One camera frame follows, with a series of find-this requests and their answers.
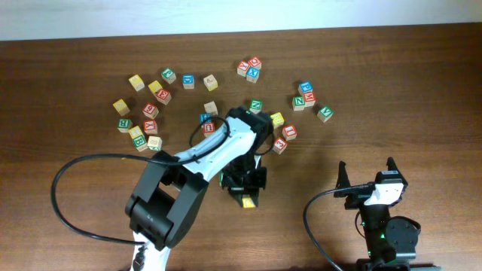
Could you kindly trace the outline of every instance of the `yellow block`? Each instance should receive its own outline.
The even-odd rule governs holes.
[[[143,136],[141,128],[139,126],[135,126],[129,129],[129,134],[132,139],[135,139],[138,136]]]
[[[156,94],[157,91],[159,91],[159,90],[161,90],[161,89],[163,88],[163,86],[161,86],[160,83],[159,83],[157,80],[154,81],[154,82],[152,82],[152,83],[150,83],[150,84],[148,85],[148,87],[149,87],[149,90],[151,90],[151,92],[152,92],[153,94]]]
[[[272,114],[271,115],[271,118],[273,119],[273,125],[275,128],[283,125],[285,123],[285,119],[283,118],[283,116],[281,115],[280,112],[276,113],[276,114]]]
[[[243,195],[243,208],[256,208],[255,203],[249,195]]]
[[[125,110],[126,108],[129,109],[129,108],[127,107],[126,103],[125,103],[122,99],[116,101],[116,102],[113,104],[113,106],[114,106],[115,110],[117,110],[117,112],[119,112],[119,113],[120,113],[121,111]]]
[[[142,82],[142,79],[139,75],[134,75],[131,78],[129,78],[129,82],[131,85],[133,85],[134,89],[136,89],[137,91],[144,88],[144,82]]]

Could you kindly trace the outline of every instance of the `small robot arm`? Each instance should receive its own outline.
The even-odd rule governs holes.
[[[260,167],[261,157],[256,150],[268,135],[273,124],[265,113],[253,114],[244,107],[231,109],[226,117],[229,124],[218,129],[198,145],[173,157],[165,151],[152,158],[182,162],[224,143],[208,155],[182,166],[164,166],[149,163],[129,198],[125,212],[130,217],[130,228],[137,245],[133,255],[132,271],[165,270],[170,249],[184,238],[197,216],[209,181],[223,170],[223,179],[229,181],[230,194],[239,202],[242,195],[253,198],[258,205],[259,188],[266,185],[266,168]],[[174,185],[176,199],[159,188],[159,183]]]

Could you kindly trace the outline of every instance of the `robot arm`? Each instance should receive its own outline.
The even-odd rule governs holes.
[[[226,132],[229,132],[226,141],[210,154],[182,166],[154,163],[146,166],[125,210],[130,217],[130,228],[134,231],[135,240],[145,242],[143,246],[136,246],[132,271],[165,268],[169,250],[175,247],[191,228],[209,180],[226,165],[234,163],[235,160],[250,160],[251,168],[243,167],[246,170],[244,174],[257,171],[256,160],[259,160],[259,157],[255,157],[255,151],[273,132],[271,119],[266,114],[252,114],[240,107],[231,109],[226,121],[230,131],[223,125],[198,145],[174,157],[160,151],[153,159],[173,162],[191,159],[219,144]],[[159,183],[174,185],[179,190],[178,197],[173,199],[158,187]]]

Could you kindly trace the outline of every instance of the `wood grain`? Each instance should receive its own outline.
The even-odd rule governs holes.
[[[261,99],[265,111],[281,111],[298,131],[282,155],[264,158],[269,179],[260,208],[243,210],[217,181],[210,184],[169,269],[329,269],[304,230],[304,205],[334,187],[340,160],[361,184],[386,168],[388,156],[410,184],[392,214],[422,224],[416,263],[482,269],[481,48],[482,24],[2,42],[0,269],[130,264],[132,247],[69,231],[49,197],[52,177],[75,157],[138,154],[117,130],[118,99],[135,124],[145,119],[146,102],[159,105],[160,137],[171,154],[188,147],[203,104],[212,100],[224,115]],[[254,55],[263,61],[256,84],[236,74],[236,64]],[[178,75],[167,87],[168,106],[127,80],[140,74],[147,85],[166,67]],[[195,74],[195,90],[182,89],[184,73]],[[209,74],[219,82],[212,92],[201,81]],[[306,80],[320,105],[334,110],[326,123],[314,110],[291,109],[297,83]],[[79,227],[132,238],[124,206],[144,167],[127,160],[75,166],[59,185],[62,211]],[[354,217],[332,197],[310,209],[315,236],[338,263],[367,257]]]

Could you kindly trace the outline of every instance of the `block face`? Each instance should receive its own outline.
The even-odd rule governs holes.
[[[263,102],[257,99],[252,99],[251,104],[249,105],[249,110],[255,114],[261,112],[263,107]]]
[[[130,138],[132,138],[132,139],[135,139],[139,136],[143,136],[141,128],[139,128],[139,126],[135,126],[131,129],[129,129],[129,134],[130,134]]]
[[[314,106],[316,103],[316,97],[313,91],[303,94],[303,99],[304,99],[305,107]]]
[[[203,133],[205,137],[210,136],[215,131],[214,123],[205,123],[203,124]]]
[[[148,135],[157,134],[157,123],[154,120],[145,120],[144,132]]]
[[[325,122],[329,120],[331,116],[333,116],[333,110],[331,110],[331,108],[329,108],[328,106],[325,106],[324,108],[319,110],[317,116],[320,120],[323,120],[323,122]]]
[[[159,111],[157,110],[157,107],[149,102],[144,107],[144,109],[142,109],[142,112],[146,117],[149,117],[151,119],[154,119],[157,116],[157,113],[159,113]]]
[[[281,125],[283,125],[285,123],[285,119],[283,119],[283,116],[279,112],[276,113],[276,114],[272,114],[270,117],[271,117],[271,119],[273,119],[273,128],[274,129],[280,127]]]
[[[243,208],[256,208],[256,205],[253,202],[253,199],[249,195],[243,195],[242,201],[243,201]]]
[[[207,87],[209,91],[213,91],[216,87],[218,87],[218,82],[214,75],[209,75],[208,77],[204,78],[204,85]]]
[[[182,75],[182,86],[189,90],[194,88],[194,75]]]
[[[130,110],[129,108],[127,107],[126,103],[124,100],[120,99],[118,101],[116,101],[114,104],[113,104],[115,110],[117,110],[117,112],[121,115],[121,116],[124,116],[125,114],[129,113]]]
[[[297,131],[296,131],[296,128],[294,128],[294,125],[289,125],[283,128],[282,134],[285,140],[289,141],[296,138]]]
[[[164,72],[161,72],[160,76],[168,83],[172,84],[175,81],[175,73],[172,69],[165,69]]]
[[[130,119],[119,119],[117,128],[121,132],[129,132],[129,129],[133,126],[133,122]]]
[[[302,96],[296,96],[293,98],[293,110],[300,111],[304,110],[305,102]]]
[[[281,154],[288,146],[288,143],[284,141],[282,138],[277,138],[274,142],[273,151],[277,154]]]
[[[238,69],[237,69],[238,75],[241,75],[241,76],[245,77],[248,69],[249,69],[249,64],[247,62],[241,61],[238,65]]]
[[[259,58],[257,56],[251,58],[249,61],[248,61],[249,65],[255,69],[261,69],[261,61],[259,60]]]
[[[202,123],[205,119],[210,118],[210,117],[211,117],[210,113],[200,114],[199,115],[199,121]]]
[[[216,107],[216,104],[214,102],[208,102],[204,104],[204,110],[206,111],[206,113],[209,113],[212,116],[218,115],[218,108]]]
[[[160,151],[163,144],[163,140],[158,136],[149,136],[148,148],[153,151]]]
[[[129,82],[131,85],[133,85],[136,91],[140,91],[145,87],[144,82],[142,82],[142,79],[139,75],[134,75],[131,78],[129,78]]]
[[[259,70],[253,67],[249,68],[248,72],[246,73],[246,80],[252,83],[256,83],[259,78]]]
[[[159,90],[156,94],[157,101],[161,102],[164,105],[167,105],[171,100],[171,93],[167,90]]]
[[[149,90],[151,90],[152,94],[156,95],[157,91],[161,90],[163,86],[156,80],[148,85]]]
[[[301,95],[308,93],[310,91],[313,91],[313,87],[311,86],[311,83],[309,81],[301,83],[300,86],[298,87],[298,92]]]
[[[145,137],[143,135],[140,135],[140,136],[134,138],[133,142],[134,142],[134,146],[136,146],[136,148],[147,144],[147,142],[145,140]]]

